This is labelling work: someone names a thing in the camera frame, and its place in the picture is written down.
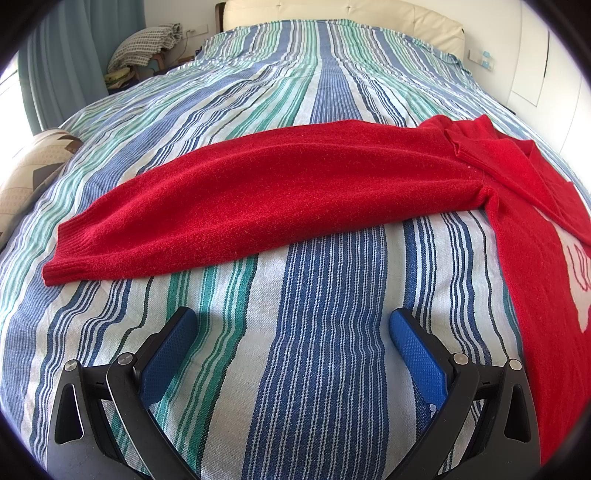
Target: striped duvet cover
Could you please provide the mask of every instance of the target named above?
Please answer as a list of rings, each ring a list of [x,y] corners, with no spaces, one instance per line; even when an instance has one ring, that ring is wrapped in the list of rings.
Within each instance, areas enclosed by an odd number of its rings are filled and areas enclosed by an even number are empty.
[[[207,41],[200,57],[88,106],[65,124],[84,140],[0,256],[0,403],[41,462],[60,370],[135,351],[178,306],[200,330],[151,407],[204,479],[387,476],[429,422],[389,338],[411,308],[473,361],[521,358],[519,329],[482,211],[312,239],[223,265],[45,287],[57,225],[116,185],[202,145],[266,129],[362,119],[414,127],[438,113],[489,115],[533,138],[460,61],[415,38],[350,21],[282,21]],[[186,192],[199,195],[199,192]],[[455,465],[475,403],[443,465]],[[108,411],[129,462],[141,469]]]

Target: blue gripper pad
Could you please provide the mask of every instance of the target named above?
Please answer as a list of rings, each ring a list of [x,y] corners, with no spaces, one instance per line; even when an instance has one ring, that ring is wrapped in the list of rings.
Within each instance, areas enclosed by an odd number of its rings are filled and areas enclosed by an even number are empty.
[[[397,310],[390,315],[390,338],[423,398],[440,409],[447,398],[445,373]]]
[[[162,400],[195,340],[197,330],[197,316],[187,309],[142,372],[139,397],[145,406]]]

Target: red sweater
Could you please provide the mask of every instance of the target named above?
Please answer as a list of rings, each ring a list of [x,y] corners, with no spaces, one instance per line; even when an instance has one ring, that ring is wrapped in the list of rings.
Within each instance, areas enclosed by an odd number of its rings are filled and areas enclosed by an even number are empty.
[[[482,206],[517,313],[546,460],[591,398],[591,223],[534,142],[498,132],[486,116],[435,116],[418,128],[305,125],[200,148],[62,223],[43,277],[56,285],[159,275]]]

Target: metal screw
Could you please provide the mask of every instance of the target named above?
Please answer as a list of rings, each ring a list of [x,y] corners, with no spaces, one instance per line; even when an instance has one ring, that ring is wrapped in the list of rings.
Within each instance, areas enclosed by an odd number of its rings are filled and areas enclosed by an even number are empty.
[[[516,360],[515,358],[509,360],[509,366],[513,370],[521,370],[521,362],[519,360]]]
[[[119,365],[129,365],[133,359],[134,356],[132,353],[122,353],[117,357],[117,363]]]
[[[78,365],[77,360],[68,360],[66,362],[66,364],[64,365],[64,370],[66,372],[71,372],[72,370],[74,370],[76,368],[76,365]]]
[[[470,359],[461,352],[453,354],[453,361],[458,365],[467,365]]]

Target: window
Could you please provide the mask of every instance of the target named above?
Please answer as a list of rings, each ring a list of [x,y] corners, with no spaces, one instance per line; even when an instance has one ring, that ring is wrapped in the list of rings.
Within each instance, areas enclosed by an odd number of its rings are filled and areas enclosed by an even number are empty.
[[[12,170],[12,159],[29,142],[31,128],[22,102],[15,56],[0,76],[0,184]]]

